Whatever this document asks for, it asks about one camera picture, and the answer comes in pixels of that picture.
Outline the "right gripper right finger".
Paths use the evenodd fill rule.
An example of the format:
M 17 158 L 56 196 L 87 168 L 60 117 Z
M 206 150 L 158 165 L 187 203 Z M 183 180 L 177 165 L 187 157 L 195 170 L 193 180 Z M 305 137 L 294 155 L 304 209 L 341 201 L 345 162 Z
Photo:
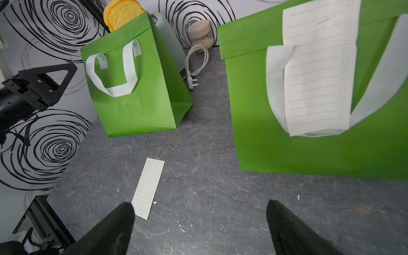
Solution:
M 269 201 L 266 218 L 277 255 L 341 254 L 277 200 Z

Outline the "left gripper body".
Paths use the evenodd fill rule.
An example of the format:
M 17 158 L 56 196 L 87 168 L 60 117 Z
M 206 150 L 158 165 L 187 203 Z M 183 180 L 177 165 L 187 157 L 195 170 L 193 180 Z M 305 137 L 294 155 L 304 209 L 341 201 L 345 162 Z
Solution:
M 1 89 L 1 134 L 21 120 L 27 120 L 37 110 L 33 103 L 38 101 L 38 94 L 27 90 L 21 95 L 4 87 Z

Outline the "paper receipt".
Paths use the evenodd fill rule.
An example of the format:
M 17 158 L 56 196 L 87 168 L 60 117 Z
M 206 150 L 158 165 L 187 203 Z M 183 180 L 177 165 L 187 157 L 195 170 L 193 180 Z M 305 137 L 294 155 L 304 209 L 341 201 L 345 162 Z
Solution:
M 148 220 L 165 162 L 147 158 L 131 204 L 135 215 Z
M 310 1 L 283 11 L 290 136 L 324 136 L 350 126 L 360 1 Z

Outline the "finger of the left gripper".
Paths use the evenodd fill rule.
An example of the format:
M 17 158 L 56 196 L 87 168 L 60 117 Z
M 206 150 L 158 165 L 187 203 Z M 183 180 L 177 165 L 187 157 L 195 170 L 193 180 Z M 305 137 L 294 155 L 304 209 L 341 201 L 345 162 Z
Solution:
M 63 81 L 57 83 L 50 74 L 60 71 L 65 71 L 66 74 Z M 3 86 L 17 95 L 32 90 L 38 94 L 38 101 L 34 102 L 33 106 L 38 111 L 44 111 L 58 103 L 76 71 L 77 67 L 72 63 L 21 70 L 5 80 Z

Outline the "green tote bag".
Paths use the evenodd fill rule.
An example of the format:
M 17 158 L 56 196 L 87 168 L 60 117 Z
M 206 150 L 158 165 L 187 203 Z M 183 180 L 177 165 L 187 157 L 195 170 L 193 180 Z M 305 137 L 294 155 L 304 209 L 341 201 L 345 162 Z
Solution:
M 81 49 L 109 138 L 175 130 L 193 101 L 153 19 L 143 13 Z
M 241 170 L 407 179 L 407 1 L 287 1 L 217 31 Z

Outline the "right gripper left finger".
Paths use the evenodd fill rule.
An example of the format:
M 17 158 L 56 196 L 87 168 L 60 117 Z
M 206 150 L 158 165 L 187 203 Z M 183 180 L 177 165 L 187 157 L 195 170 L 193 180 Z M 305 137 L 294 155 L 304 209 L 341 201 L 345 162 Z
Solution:
M 121 203 L 64 255 L 125 255 L 127 253 L 135 211 L 131 203 Z

